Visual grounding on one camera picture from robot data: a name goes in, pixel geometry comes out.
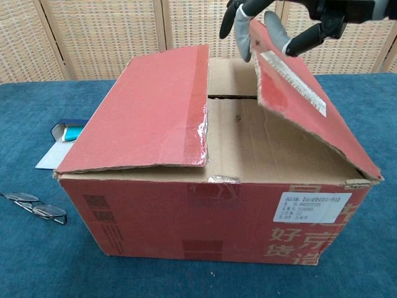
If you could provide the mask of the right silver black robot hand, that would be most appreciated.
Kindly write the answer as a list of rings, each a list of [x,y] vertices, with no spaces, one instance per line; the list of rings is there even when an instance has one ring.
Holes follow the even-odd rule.
[[[303,5],[318,23],[294,38],[286,33],[280,18],[272,11],[264,14],[264,23],[273,45],[287,56],[296,57],[326,39],[341,38],[347,24],[363,24],[370,20],[397,20],[397,0],[286,0]],[[226,38],[234,30],[241,58],[251,59],[250,23],[275,0],[229,0],[219,37]]]

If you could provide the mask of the red brown cardboard box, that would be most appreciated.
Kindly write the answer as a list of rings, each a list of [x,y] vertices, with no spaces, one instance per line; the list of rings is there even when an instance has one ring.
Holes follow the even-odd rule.
[[[55,170],[109,256],[314,266],[383,178],[301,58],[249,26],[130,60]]]

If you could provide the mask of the small blue grey open box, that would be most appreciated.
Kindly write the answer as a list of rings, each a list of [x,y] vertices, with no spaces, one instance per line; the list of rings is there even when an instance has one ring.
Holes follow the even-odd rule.
[[[52,128],[51,135],[54,139],[52,147],[44,154],[36,164],[35,169],[54,170],[63,161],[66,154],[74,145],[74,142],[63,142],[62,136],[65,127],[83,126],[88,123],[86,119],[60,119]]]

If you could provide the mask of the woven bamboo folding screen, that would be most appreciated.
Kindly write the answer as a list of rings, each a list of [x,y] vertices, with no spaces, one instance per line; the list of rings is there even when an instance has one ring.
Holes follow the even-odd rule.
[[[237,58],[233,31],[219,39],[228,0],[0,0],[0,84],[115,79],[130,58],[209,44]],[[275,0],[291,37],[311,27],[301,4]],[[320,74],[397,73],[397,21],[347,25],[339,40],[302,54]]]

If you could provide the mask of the thin-framed eyeglasses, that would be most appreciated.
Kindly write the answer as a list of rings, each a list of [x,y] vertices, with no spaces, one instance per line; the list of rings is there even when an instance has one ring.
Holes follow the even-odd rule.
[[[43,203],[37,196],[24,192],[1,193],[0,196],[15,203],[24,210],[45,220],[51,220],[61,225],[68,221],[67,212],[55,205]]]

